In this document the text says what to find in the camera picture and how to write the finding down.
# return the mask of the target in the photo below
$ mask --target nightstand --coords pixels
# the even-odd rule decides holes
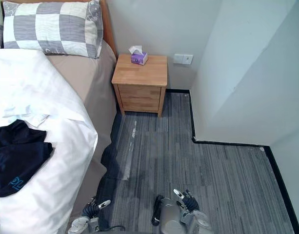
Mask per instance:
[[[145,65],[131,63],[131,55],[121,54],[112,78],[117,101],[125,111],[153,112],[161,117],[167,86],[167,57],[148,56]]]

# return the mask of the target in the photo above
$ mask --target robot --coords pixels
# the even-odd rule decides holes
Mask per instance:
[[[160,225],[161,234],[213,234],[208,217],[189,190],[173,192],[181,202],[158,195],[154,204],[152,224]]]
[[[160,225],[161,234],[213,234],[208,217],[199,209],[199,204],[191,195],[190,191],[181,193],[177,189],[173,190],[180,198],[180,201],[173,201],[167,197],[158,195],[154,204],[154,212],[152,216],[152,224]],[[106,232],[113,228],[123,226],[114,226],[105,228],[106,225],[98,218],[101,209],[107,207],[111,203],[107,200],[101,204],[96,203],[96,198],[86,204],[83,209],[82,216],[72,222],[68,234],[93,234],[97,232]],[[131,232],[112,232],[118,234],[132,234]]]
[[[92,234],[102,232],[102,221],[97,217],[101,209],[105,208],[111,203],[110,200],[104,201],[101,204],[96,203],[96,197],[92,197],[91,202],[87,203],[82,211],[82,216],[75,219],[68,234]]]

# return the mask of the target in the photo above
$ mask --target wall switch panel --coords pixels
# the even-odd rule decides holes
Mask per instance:
[[[180,64],[182,64],[183,63],[183,57],[184,57],[184,55],[174,54],[173,63],[180,63]]]
[[[194,55],[183,55],[183,64],[192,64]]]

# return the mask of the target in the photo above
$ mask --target white duvet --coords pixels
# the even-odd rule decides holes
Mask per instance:
[[[97,144],[76,92],[41,51],[0,49],[0,126],[47,131],[54,153],[16,194],[0,198],[0,232],[56,234],[68,221]]]

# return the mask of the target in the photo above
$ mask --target white wall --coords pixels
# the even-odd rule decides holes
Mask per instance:
[[[224,0],[192,88],[196,138],[267,47],[295,0]]]
[[[299,221],[299,0],[236,88],[198,130],[202,140],[270,145]]]
[[[271,145],[299,223],[299,131]]]
[[[168,56],[168,87],[189,89],[217,17],[221,0],[107,0],[117,50],[143,45]],[[174,65],[173,54],[193,54],[191,65]]]

